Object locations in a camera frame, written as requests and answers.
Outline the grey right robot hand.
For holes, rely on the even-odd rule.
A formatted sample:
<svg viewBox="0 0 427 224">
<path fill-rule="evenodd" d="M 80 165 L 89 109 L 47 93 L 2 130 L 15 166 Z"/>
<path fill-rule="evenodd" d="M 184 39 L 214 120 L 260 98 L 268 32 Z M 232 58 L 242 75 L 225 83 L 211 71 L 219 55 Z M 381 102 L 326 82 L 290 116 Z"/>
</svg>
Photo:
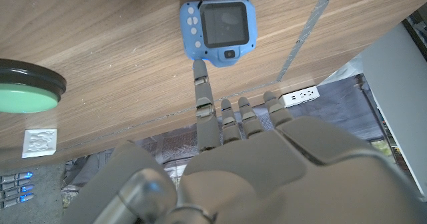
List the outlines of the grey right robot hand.
<svg viewBox="0 0 427 224">
<path fill-rule="evenodd" d="M 33 172 L 1 176 L 1 210 L 34 198 Z"/>
</svg>

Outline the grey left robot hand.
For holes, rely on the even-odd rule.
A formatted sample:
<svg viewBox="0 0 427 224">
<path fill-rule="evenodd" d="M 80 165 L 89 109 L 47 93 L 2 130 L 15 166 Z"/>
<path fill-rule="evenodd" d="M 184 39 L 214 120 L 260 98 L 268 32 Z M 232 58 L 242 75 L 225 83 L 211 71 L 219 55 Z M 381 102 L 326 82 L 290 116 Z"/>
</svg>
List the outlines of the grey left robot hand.
<svg viewBox="0 0 427 224">
<path fill-rule="evenodd" d="M 264 94 L 273 129 L 249 101 L 216 114 L 204 61 L 193 63 L 197 146 L 178 184 L 127 142 L 66 210 L 64 223 L 425 223 L 426 205 L 370 144 Z"/>
</svg>

